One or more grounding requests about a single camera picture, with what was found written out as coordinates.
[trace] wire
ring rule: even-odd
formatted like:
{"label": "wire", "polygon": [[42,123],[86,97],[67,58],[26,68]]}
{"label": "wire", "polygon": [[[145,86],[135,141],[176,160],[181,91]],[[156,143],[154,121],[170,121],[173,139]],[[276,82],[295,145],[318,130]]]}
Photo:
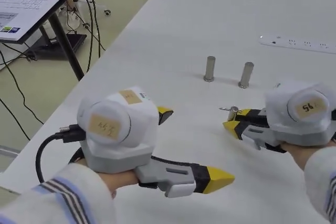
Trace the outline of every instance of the wire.
{"label": "wire", "polygon": [[36,158],[35,158],[35,170],[36,170],[36,175],[38,178],[38,181],[40,183],[44,182],[43,174],[42,174],[42,169],[41,169],[41,157],[42,157],[42,152],[45,149],[45,147],[53,140],[59,139],[56,134],[51,135],[50,137],[46,138],[43,143],[40,145],[40,147],[37,150],[36,153]]}
{"label": "wire", "polygon": [[92,15],[92,9],[89,0],[85,0],[89,7],[90,12],[90,19],[91,19],[91,40],[90,40],[90,54],[89,54],[89,62],[88,62],[88,68],[86,70],[86,73],[89,72],[90,66],[91,66],[91,58],[92,58],[92,48],[93,48],[93,15]]}
{"label": "wire", "polygon": [[6,61],[6,64],[8,64],[8,63],[11,63],[11,62],[13,62],[14,60],[16,60],[16,59],[26,59],[26,60],[28,60],[26,57],[17,57],[17,58],[15,58],[15,59],[12,59],[12,60],[9,60],[9,61]]}
{"label": "wire", "polygon": [[[97,28],[97,34],[98,34],[98,44],[100,45],[100,31],[99,31],[99,26],[98,26],[98,20],[97,20],[97,10],[96,10],[96,2],[95,0],[92,0],[92,4],[93,4],[93,12],[94,12],[94,16],[95,16],[95,23],[96,23],[96,28]],[[100,58],[100,46],[98,46],[98,58]]]}
{"label": "wire", "polygon": [[25,132],[25,130],[22,128],[19,120],[15,117],[15,115],[12,113],[12,111],[10,110],[10,108],[6,105],[6,103],[1,98],[0,98],[0,102],[8,110],[8,112],[12,115],[12,117],[14,118],[15,122],[17,123],[17,125],[19,125],[19,127],[20,127],[21,131],[23,132],[23,134],[26,136],[26,138],[28,139],[28,141],[30,141],[29,136],[27,135],[27,133]]}
{"label": "wire", "polygon": [[75,30],[69,25],[69,13],[68,13],[68,7],[70,7],[69,4],[67,4],[66,12],[67,12],[67,25],[68,25],[68,27],[70,27],[71,31],[69,31],[68,33],[70,33],[70,32],[73,31],[75,34],[77,34],[77,31],[75,31]]}
{"label": "wire", "polygon": [[11,50],[13,50],[13,51],[15,51],[15,52],[18,52],[18,53],[20,54],[19,56],[24,55],[24,56],[26,56],[27,58],[29,58],[29,56],[26,55],[24,52],[21,52],[21,51],[15,49],[15,48],[13,48],[13,47],[10,47],[9,45],[6,45],[5,43],[2,43],[2,45],[4,45],[5,47],[7,47],[7,48],[9,48],[9,49],[11,49]]}
{"label": "wire", "polygon": [[1,55],[1,57],[2,57],[2,60],[3,60],[4,64],[5,64],[6,68],[8,69],[10,75],[13,77],[13,80],[14,80],[14,82],[15,82],[15,85],[16,85],[17,90],[18,90],[18,91],[20,92],[20,94],[22,95],[22,98],[23,98],[23,106],[33,114],[33,116],[35,117],[35,119],[36,119],[37,121],[39,121],[41,124],[43,124],[43,122],[36,116],[36,114],[34,113],[34,111],[31,110],[31,109],[26,105],[26,97],[25,97],[25,95],[23,94],[22,90],[20,89],[19,84],[17,83],[17,80],[16,80],[16,78],[15,78],[13,72],[12,72],[11,69],[9,68],[8,64],[6,63],[6,61],[5,61],[5,57],[4,57],[3,53],[1,52],[1,50],[0,50],[0,55]]}
{"label": "wire", "polygon": [[78,150],[76,150],[76,152],[73,154],[73,156],[71,157],[70,161],[69,161],[69,164],[70,163],[74,163],[76,162],[77,160],[79,159],[82,159],[84,158],[84,153],[83,153],[83,150],[82,148],[79,148]]}
{"label": "wire", "polygon": [[[80,19],[80,21],[82,21],[82,23],[85,24],[84,20],[78,15],[78,13],[75,12],[75,14],[76,14],[77,17]],[[87,27],[84,26],[84,28],[85,28],[87,31],[89,31],[89,33],[91,33],[91,31],[90,31]],[[91,33],[91,35],[93,35],[93,37],[96,39],[96,41],[98,41],[97,37],[96,37],[94,34]],[[104,48],[104,46],[103,46],[102,44],[99,44],[99,45],[100,45],[101,49],[103,49],[104,51],[106,51],[106,49]]]}

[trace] power strip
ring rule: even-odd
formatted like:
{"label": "power strip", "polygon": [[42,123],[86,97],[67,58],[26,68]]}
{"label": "power strip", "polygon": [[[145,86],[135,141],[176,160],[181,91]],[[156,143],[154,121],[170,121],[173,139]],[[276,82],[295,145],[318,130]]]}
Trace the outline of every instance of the power strip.
{"label": "power strip", "polygon": [[297,39],[293,37],[262,35],[259,43],[266,46],[286,47],[316,52],[327,52],[336,54],[336,44],[326,42],[314,42],[312,40]]}

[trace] handwritten label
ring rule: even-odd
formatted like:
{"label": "handwritten label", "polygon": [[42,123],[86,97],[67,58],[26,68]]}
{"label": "handwritten label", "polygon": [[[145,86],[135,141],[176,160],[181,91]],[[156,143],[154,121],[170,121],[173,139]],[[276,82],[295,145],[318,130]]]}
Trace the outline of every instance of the handwritten label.
{"label": "handwritten label", "polygon": [[141,99],[134,93],[133,90],[122,90],[119,93],[125,98],[128,104],[135,104],[142,102]]}
{"label": "handwritten label", "polygon": [[113,140],[118,140],[120,127],[121,125],[119,121],[111,120],[109,118],[105,118],[104,116],[93,114],[90,118],[90,132]]}
{"label": "handwritten label", "polygon": [[311,99],[307,102],[297,105],[295,108],[301,119],[327,110],[327,106],[321,98]]}

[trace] striped sleeve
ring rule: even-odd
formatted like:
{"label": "striped sleeve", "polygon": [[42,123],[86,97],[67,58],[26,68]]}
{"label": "striped sleeve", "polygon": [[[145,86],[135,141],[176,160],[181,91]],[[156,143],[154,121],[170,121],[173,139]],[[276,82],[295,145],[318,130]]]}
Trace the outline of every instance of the striped sleeve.
{"label": "striped sleeve", "polygon": [[0,210],[0,223],[116,223],[111,194],[89,168],[70,164]]}
{"label": "striped sleeve", "polygon": [[336,224],[336,147],[315,152],[304,171],[312,205],[326,220]]}

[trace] metal cylinder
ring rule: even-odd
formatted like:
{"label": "metal cylinder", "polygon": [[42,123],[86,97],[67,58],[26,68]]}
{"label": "metal cylinder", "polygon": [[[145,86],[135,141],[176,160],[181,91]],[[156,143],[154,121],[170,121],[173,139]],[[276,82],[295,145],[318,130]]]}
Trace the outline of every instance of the metal cylinder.
{"label": "metal cylinder", "polygon": [[248,88],[251,74],[253,71],[254,64],[252,62],[245,63],[242,78],[240,79],[240,82],[238,83],[238,86],[242,89]]}
{"label": "metal cylinder", "polygon": [[203,78],[205,81],[211,82],[214,80],[215,61],[216,57],[208,56],[206,61],[205,76]]}
{"label": "metal cylinder", "polygon": [[232,106],[229,110],[229,116],[227,117],[228,121],[233,121],[236,118],[236,115],[238,113],[238,107]]}

